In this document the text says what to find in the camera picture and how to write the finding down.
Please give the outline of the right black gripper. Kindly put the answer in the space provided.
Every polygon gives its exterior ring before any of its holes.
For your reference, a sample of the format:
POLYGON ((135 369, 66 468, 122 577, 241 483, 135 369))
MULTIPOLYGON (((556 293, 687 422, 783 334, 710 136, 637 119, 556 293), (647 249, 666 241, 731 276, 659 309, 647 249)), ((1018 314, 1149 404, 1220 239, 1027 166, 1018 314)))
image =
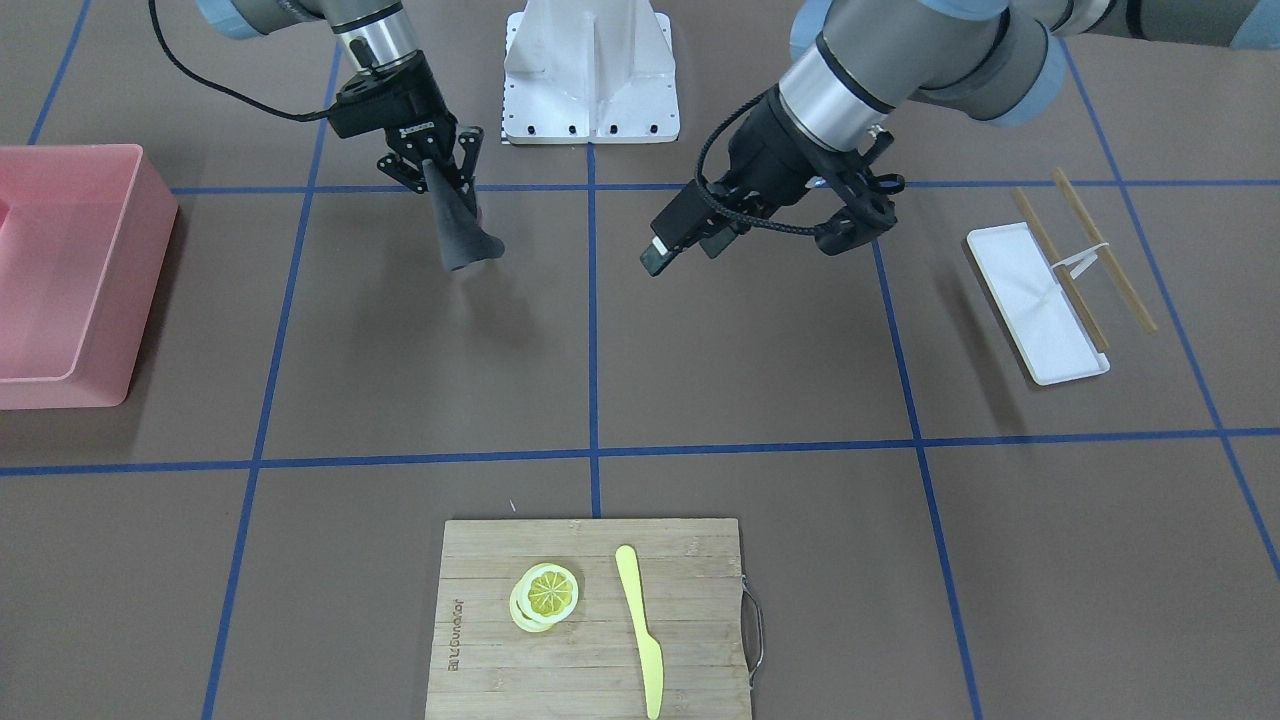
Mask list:
POLYGON ((454 149, 454 191, 467 206, 477 206, 475 173, 484 129, 458 128, 424 53, 389 70, 352 77, 329 111, 329 124, 340 138, 381 131, 388 152, 378 169, 415 193, 428 192, 429 159, 443 159, 454 149))

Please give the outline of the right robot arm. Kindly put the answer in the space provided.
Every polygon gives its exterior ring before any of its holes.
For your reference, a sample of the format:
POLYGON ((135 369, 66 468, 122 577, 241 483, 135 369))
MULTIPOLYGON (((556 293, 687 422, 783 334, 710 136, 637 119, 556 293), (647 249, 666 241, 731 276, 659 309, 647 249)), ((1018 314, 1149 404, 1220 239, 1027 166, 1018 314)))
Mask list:
POLYGON ((461 126, 447 106, 403 3, 200 1, 197 8, 215 31, 238 40, 325 23, 355 68, 329 108, 294 114, 242 94, 236 99, 289 120, 325 120, 340 138, 383 132, 389 152, 378 167, 384 174, 417 193, 445 183, 449 200, 477 211, 483 129, 461 126))

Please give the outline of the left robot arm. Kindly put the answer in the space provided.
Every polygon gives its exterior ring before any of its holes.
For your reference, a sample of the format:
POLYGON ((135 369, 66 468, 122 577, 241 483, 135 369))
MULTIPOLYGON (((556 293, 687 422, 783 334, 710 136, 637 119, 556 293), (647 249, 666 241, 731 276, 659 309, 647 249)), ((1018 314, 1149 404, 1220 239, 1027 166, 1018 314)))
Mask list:
POLYGON ((1038 117, 1065 78, 1061 40, 1107 35, 1234 50, 1277 46, 1275 1, 808 1, 780 81, 735 111, 730 168, 698 168, 653 222, 655 252, 718 256, 753 228, 814 240, 828 255, 896 224, 896 174, 872 167, 882 123, 905 102, 987 126, 1038 117))

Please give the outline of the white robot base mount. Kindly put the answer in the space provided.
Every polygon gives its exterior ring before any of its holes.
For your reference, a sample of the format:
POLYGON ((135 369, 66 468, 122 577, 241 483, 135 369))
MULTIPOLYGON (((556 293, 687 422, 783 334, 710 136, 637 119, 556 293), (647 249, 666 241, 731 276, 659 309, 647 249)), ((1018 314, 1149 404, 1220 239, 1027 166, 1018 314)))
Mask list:
POLYGON ((530 1, 506 20, 500 136, 517 146, 681 135, 672 23, 649 1, 530 1))

